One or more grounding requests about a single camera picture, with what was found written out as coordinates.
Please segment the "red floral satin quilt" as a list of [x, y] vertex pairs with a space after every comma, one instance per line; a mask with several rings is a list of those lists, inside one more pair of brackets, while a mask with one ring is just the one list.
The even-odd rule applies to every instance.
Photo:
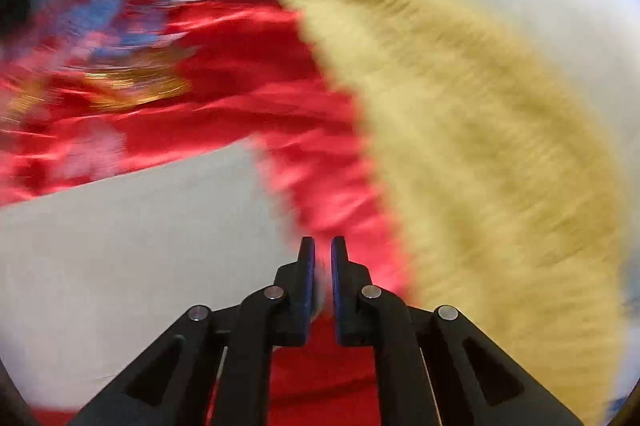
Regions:
[[[406, 282], [364, 151], [356, 95], [334, 88], [279, 0], [55, 0], [1, 42], [1, 211], [247, 141], [314, 240], [391, 290]], [[18, 401], [34, 422], [79, 410]]]

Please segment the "beige pants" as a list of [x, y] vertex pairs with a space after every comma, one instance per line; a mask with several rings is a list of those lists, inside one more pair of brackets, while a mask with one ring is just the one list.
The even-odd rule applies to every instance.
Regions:
[[32, 406], [77, 410], [192, 305], [296, 258], [293, 212], [241, 141], [1, 212], [1, 359]]

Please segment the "yellow knitted blanket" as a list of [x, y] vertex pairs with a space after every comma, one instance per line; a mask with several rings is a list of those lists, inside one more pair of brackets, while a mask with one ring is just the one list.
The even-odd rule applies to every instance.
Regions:
[[282, 0], [355, 94], [411, 294], [449, 303], [585, 424], [622, 356], [620, 176], [589, 114], [468, 0]]

